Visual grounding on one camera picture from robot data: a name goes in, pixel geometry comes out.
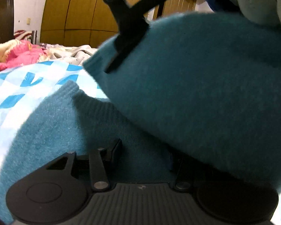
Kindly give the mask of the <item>teal fuzzy sweater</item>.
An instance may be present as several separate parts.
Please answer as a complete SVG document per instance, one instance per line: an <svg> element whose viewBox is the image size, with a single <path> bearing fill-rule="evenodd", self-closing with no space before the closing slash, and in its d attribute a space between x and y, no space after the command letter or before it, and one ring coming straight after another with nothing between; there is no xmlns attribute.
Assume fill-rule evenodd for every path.
<svg viewBox="0 0 281 225"><path fill-rule="evenodd" d="M66 151L85 154L121 139L117 182L191 184L229 214L246 186L281 193L281 28L230 13L154 21L114 71L114 38L84 69L107 96L65 83L30 114L0 171L0 219L8 188Z"/></svg>

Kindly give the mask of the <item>brown wooden wardrobe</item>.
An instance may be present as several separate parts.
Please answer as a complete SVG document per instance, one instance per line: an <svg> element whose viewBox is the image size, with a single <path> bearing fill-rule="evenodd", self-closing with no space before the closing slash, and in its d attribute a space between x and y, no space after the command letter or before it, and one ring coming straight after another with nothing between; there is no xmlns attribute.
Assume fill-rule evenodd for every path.
<svg viewBox="0 0 281 225"><path fill-rule="evenodd" d="M127 0L133 6L140 0ZM144 14L147 20L195 9L196 0L167 0ZM103 0L46 0L40 42L97 48L118 32L116 21Z"/></svg>

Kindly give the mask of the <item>white dotted bed sheet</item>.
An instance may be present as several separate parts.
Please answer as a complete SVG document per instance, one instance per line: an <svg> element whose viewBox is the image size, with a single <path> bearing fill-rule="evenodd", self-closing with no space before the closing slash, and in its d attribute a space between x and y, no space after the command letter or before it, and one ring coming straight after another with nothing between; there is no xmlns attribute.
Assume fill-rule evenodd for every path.
<svg viewBox="0 0 281 225"><path fill-rule="evenodd" d="M97 51L97 48L92 48L90 45L66 47L59 44L41 43L40 46L51 60L64 60L66 63L76 66L81 66Z"/></svg>

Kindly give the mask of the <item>red striped cloth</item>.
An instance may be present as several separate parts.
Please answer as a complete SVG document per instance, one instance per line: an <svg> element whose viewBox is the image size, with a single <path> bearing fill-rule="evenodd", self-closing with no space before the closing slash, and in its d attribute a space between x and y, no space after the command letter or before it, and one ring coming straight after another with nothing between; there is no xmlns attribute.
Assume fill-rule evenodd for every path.
<svg viewBox="0 0 281 225"><path fill-rule="evenodd" d="M14 38L17 40L30 40L32 36L32 31L26 31L23 29L17 30L13 34Z"/></svg>

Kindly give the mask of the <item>blue checkered plastic sheet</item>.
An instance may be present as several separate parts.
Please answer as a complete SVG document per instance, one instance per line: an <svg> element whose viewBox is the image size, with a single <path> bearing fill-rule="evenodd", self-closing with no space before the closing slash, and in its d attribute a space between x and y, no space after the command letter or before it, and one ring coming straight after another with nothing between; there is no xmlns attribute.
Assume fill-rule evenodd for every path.
<svg viewBox="0 0 281 225"><path fill-rule="evenodd" d="M75 82L88 96L105 99L95 80L83 69L53 60L0 72L0 147L9 148L16 132L43 101L67 81Z"/></svg>

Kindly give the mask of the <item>dark wooden headboard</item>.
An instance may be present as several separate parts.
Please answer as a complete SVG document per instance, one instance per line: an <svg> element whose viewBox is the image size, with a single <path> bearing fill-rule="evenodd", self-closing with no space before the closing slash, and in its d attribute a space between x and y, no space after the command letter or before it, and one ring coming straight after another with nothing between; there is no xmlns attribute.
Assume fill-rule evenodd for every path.
<svg viewBox="0 0 281 225"><path fill-rule="evenodd" d="M0 0L0 43L13 39L14 0Z"/></svg>

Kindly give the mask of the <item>pink floral quilt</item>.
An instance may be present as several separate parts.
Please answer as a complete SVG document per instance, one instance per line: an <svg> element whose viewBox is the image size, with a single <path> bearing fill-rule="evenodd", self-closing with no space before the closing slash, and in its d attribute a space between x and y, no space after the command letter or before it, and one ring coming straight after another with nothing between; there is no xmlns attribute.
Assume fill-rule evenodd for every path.
<svg viewBox="0 0 281 225"><path fill-rule="evenodd" d="M13 39L0 44L0 71L44 62L50 55L27 40Z"/></svg>

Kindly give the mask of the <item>wall power socket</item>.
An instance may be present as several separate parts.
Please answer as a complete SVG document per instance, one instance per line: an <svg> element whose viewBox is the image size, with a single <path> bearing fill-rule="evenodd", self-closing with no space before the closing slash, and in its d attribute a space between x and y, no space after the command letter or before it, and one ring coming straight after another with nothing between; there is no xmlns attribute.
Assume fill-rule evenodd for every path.
<svg viewBox="0 0 281 225"><path fill-rule="evenodd" d="M31 19L28 18L26 24L27 24L27 25L30 25L30 22L31 22Z"/></svg>

